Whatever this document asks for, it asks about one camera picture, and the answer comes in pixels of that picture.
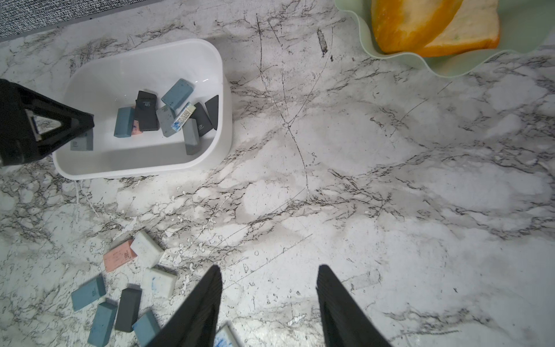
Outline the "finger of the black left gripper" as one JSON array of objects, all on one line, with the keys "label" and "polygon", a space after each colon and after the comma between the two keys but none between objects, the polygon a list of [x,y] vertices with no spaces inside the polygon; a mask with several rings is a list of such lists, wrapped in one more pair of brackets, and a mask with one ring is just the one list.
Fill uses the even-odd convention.
[{"label": "finger of the black left gripper", "polygon": [[92,114],[1,80],[2,166],[41,160],[93,128]]}]

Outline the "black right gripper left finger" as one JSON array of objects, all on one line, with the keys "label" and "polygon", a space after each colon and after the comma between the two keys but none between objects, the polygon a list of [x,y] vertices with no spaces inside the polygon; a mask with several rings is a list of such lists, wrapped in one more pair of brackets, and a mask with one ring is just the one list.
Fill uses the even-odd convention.
[{"label": "black right gripper left finger", "polygon": [[213,265],[149,346],[213,346],[221,305],[221,269]]}]

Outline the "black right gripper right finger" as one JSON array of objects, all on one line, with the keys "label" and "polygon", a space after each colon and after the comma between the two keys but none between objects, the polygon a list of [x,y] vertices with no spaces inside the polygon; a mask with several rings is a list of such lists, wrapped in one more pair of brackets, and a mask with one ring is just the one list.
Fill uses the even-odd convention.
[{"label": "black right gripper right finger", "polygon": [[389,346],[328,265],[319,266],[317,294],[326,346]]}]

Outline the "grey eraser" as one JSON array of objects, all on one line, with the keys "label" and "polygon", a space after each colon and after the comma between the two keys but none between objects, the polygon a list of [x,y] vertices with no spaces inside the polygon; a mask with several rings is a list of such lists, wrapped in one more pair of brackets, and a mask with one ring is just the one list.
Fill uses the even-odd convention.
[{"label": "grey eraser", "polygon": [[184,135],[186,154],[188,156],[193,156],[198,153],[201,148],[197,121],[193,118],[189,118],[183,125],[182,132]]},{"label": "grey eraser", "polygon": [[168,106],[163,106],[156,111],[156,116],[158,118],[160,128],[162,129],[163,136],[173,136],[176,133],[176,131],[172,128],[176,118],[175,113]]},{"label": "grey eraser", "polygon": [[75,137],[70,143],[71,151],[93,151],[94,136],[93,129]]}]

